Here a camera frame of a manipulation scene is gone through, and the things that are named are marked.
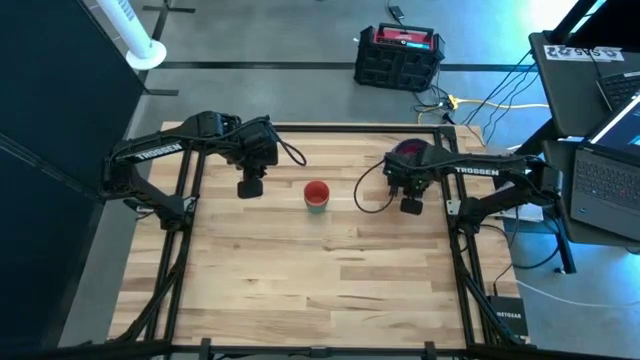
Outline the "red plastic cup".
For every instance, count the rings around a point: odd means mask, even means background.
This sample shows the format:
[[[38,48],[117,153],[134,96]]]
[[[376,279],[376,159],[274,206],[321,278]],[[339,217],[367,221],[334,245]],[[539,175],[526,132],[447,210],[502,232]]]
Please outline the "red plastic cup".
[[[310,208],[325,207],[330,198],[329,186],[323,181],[310,181],[303,189],[303,198]]]

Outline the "black network switch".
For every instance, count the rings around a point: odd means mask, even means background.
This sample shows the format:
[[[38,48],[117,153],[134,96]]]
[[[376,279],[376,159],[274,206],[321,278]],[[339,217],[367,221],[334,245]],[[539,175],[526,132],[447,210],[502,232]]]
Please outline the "black network switch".
[[[518,337],[529,336],[524,301],[517,297],[489,296],[489,302],[497,316]]]

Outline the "black slanted beam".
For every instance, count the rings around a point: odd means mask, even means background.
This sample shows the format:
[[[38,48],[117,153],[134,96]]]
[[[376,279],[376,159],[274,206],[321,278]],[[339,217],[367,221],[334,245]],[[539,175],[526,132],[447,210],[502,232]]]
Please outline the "black slanted beam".
[[[572,30],[587,17],[590,10],[599,0],[577,0],[560,23],[550,31],[545,31],[546,40],[553,45],[566,45],[571,38]]]

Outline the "black metal table frame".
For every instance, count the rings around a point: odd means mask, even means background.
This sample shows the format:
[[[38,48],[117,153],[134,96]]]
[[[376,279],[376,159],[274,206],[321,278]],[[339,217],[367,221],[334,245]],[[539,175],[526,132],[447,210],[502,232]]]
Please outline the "black metal table frame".
[[[189,238],[168,236],[157,219],[135,228],[109,326],[125,333],[155,285],[187,254],[184,277],[163,300],[142,339],[196,345],[209,339],[233,348],[419,349],[426,342],[461,349],[493,344],[497,335],[458,281],[445,204],[493,189],[487,178],[451,178],[425,193],[414,216],[390,201],[377,168],[397,143],[421,138],[476,152],[466,130],[450,126],[397,127],[289,124],[282,138],[307,165],[282,156],[264,180],[260,198],[236,195],[239,173],[217,156],[199,162],[174,154],[155,160],[151,182],[171,191],[184,178],[198,199]],[[330,189],[326,211],[307,210],[310,181]]]

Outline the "white box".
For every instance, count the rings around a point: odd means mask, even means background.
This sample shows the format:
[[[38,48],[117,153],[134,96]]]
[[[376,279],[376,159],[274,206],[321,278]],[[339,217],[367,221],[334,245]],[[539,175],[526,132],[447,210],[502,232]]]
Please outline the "white box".
[[[526,222],[540,223],[544,220],[543,208],[535,204],[523,204],[492,214],[493,218],[520,219]]]

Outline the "grey laptop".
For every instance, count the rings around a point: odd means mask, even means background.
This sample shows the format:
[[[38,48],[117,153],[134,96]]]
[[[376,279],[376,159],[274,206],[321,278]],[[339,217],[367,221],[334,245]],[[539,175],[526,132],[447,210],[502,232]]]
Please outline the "grey laptop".
[[[640,242],[640,94],[580,142],[570,216]]]

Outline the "white paper label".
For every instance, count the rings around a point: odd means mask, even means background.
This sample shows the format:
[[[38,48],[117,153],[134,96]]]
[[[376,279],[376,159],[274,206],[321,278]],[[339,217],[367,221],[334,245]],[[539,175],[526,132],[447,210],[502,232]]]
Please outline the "white paper label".
[[[624,62],[624,56],[619,48],[596,47],[594,49],[573,48],[564,45],[544,45],[547,60],[557,61],[596,61],[596,62]]]

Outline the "black table leg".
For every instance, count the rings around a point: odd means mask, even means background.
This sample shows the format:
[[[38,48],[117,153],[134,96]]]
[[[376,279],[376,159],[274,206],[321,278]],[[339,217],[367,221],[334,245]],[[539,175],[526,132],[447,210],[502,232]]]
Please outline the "black table leg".
[[[567,236],[564,224],[557,220],[553,219],[552,222],[555,225],[555,238],[557,243],[558,254],[560,255],[561,265],[557,267],[554,272],[558,274],[576,274],[577,269],[575,265],[575,261],[573,258],[573,254],[570,247],[569,238]]]

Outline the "white tower fan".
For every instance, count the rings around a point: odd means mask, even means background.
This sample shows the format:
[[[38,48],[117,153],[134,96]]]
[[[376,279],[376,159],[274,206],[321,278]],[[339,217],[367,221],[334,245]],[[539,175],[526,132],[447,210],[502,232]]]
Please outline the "white tower fan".
[[[165,45],[149,36],[129,0],[96,2],[126,44],[125,60],[133,69],[151,70],[166,59]]]

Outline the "black partition panel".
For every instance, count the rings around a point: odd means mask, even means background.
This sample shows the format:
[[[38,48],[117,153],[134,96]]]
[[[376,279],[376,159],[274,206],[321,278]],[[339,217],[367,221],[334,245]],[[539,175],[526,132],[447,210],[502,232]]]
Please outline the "black partition panel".
[[[82,0],[0,0],[0,353],[59,342],[142,92]]]

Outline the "black keyboard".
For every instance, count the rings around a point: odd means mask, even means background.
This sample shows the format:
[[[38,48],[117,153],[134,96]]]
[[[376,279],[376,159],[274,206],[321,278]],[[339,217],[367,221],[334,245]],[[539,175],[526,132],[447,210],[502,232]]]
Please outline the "black keyboard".
[[[604,76],[596,84],[608,108],[616,110],[640,95],[640,71]]]

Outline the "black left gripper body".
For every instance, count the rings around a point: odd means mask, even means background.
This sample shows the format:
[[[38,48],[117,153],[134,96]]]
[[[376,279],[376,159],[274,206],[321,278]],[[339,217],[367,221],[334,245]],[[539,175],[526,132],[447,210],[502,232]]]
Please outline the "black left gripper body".
[[[278,164],[277,133],[269,118],[254,118],[231,132],[235,147],[226,153],[228,165],[244,177],[264,177],[268,166]]]

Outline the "black desk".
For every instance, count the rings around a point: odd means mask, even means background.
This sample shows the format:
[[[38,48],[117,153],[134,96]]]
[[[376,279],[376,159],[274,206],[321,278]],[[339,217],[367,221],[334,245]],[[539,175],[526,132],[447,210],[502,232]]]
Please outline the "black desk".
[[[554,60],[547,58],[543,33],[528,36],[554,130],[559,137],[585,136],[611,113],[597,85],[600,76],[640,71],[640,53],[622,53],[623,61]]]

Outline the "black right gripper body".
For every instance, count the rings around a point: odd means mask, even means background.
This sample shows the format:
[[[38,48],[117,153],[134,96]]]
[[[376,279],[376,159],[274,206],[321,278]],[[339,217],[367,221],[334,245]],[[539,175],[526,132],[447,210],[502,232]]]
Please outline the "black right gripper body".
[[[405,197],[421,198],[433,182],[441,182],[443,175],[430,168],[435,146],[431,145],[420,156],[386,152],[383,174],[386,176],[389,193],[396,196],[402,192]]]

